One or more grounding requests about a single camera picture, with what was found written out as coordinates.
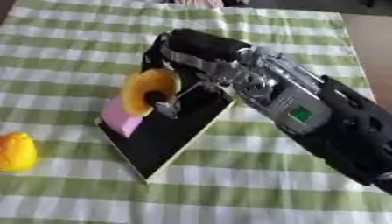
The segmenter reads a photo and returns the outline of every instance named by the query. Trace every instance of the green display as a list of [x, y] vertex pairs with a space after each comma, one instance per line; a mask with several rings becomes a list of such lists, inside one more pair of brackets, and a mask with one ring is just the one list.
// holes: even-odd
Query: green display
[[304, 123], [312, 116], [312, 112], [304, 107], [296, 107], [292, 111], [290, 111], [289, 115], [295, 117], [300, 122]]

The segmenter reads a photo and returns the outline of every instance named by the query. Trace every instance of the pink block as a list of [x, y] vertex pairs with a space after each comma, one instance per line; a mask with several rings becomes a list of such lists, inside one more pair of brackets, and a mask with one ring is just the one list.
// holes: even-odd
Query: pink block
[[143, 120], [141, 116], [132, 116], [123, 111], [121, 96], [117, 96], [105, 104], [101, 117], [112, 130], [124, 137], [129, 137]]

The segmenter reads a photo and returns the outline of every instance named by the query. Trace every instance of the robotic hand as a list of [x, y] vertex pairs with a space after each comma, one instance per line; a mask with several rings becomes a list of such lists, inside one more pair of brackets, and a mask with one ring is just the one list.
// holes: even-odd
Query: robotic hand
[[364, 186], [392, 193], [392, 115], [350, 87], [281, 53], [190, 29], [159, 35], [143, 56], [143, 70], [164, 66], [196, 84], [157, 108], [162, 113], [175, 117], [180, 96], [195, 85], [232, 86], [314, 156]]

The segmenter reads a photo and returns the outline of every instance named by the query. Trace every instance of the yellow fruit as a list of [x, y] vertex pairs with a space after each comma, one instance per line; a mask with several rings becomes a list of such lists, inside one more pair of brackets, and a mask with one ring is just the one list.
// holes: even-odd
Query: yellow fruit
[[21, 172], [37, 161], [37, 149], [32, 138], [24, 132], [0, 136], [0, 171]]

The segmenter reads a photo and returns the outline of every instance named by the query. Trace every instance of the table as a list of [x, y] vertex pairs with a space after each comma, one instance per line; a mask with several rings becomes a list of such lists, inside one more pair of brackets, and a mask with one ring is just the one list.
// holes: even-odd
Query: table
[[1, 221], [360, 224], [390, 218], [384, 193], [334, 172], [240, 101], [148, 186], [92, 123], [124, 76], [139, 69], [156, 35], [173, 27], [273, 47], [369, 94], [339, 14], [19, 0], [11, 15], [1, 30], [0, 131], [32, 133], [42, 163], [27, 173], [1, 173], [7, 183], [0, 188]]
[[[0, 2], [0, 24], [15, 0]], [[348, 34], [370, 82], [375, 99], [392, 111], [392, 17], [342, 14]]]

